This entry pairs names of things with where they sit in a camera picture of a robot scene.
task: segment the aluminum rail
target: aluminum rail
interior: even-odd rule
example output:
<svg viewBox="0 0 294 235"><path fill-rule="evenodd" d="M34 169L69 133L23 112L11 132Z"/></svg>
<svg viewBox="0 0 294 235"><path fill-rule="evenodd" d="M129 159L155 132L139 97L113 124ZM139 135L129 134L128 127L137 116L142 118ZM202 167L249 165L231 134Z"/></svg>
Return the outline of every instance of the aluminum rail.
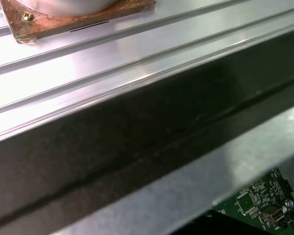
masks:
<svg viewBox="0 0 294 235"><path fill-rule="evenodd" d="M19 45L0 12L0 140L294 30L294 0L158 0Z"/></svg>
<svg viewBox="0 0 294 235"><path fill-rule="evenodd" d="M294 107L53 235L166 235L294 156Z"/></svg>

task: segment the electronic component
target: electronic component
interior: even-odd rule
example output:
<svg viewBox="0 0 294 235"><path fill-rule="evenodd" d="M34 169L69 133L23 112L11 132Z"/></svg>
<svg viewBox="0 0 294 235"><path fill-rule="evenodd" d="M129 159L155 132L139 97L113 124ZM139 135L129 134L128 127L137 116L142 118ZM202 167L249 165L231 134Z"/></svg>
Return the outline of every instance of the electronic component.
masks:
<svg viewBox="0 0 294 235"><path fill-rule="evenodd" d="M280 179L278 181L280 188L283 190L284 193L291 193L293 192L292 187L290 186L288 180Z"/></svg>
<svg viewBox="0 0 294 235"><path fill-rule="evenodd" d="M278 169L242 188L213 209L277 235L294 235L292 188Z"/></svg>
<svg viewBox="0 0 294 235"><path fill-rule="evenodd" d="M236 201L243 214L248 214L255 206L254 201L248 192L237 197Z"/></svg>
<svg viewBox="0 0 294 235"><path fill-rule="evenodd" d="M276 224L285 216L282 208L275 205L268 205L264 207L260 210L259 214L262 218L268 219L273 224Z"/></svg>

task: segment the copper plate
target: copper plate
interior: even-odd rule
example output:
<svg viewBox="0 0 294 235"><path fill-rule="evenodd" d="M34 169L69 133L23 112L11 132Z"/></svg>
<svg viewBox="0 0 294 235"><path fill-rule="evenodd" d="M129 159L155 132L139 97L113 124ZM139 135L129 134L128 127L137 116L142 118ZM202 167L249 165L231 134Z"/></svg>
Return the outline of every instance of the copper plate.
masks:
<svg viewBox="0 0 294 235"><path fill-rule="evenodd" d="M12 34L19 43L30 43L39 38L153 9L155 3L156 0L120 0L108 9L88 16L56 17L31 10L15 0L0 0ZM24 20L24 14L31 14L32 19Z"/></svg>

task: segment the metal edge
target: metal edge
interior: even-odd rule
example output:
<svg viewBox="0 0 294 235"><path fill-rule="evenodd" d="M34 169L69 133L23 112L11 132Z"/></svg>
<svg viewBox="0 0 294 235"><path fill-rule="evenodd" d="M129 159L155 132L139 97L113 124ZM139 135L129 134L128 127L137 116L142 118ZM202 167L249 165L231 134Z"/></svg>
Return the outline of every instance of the metal edge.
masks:
<svg viewBox="0 0 294 235"><path fill-rule="evenodd" d="M169 234L294 156L294 107L53 235Z"/></svg>

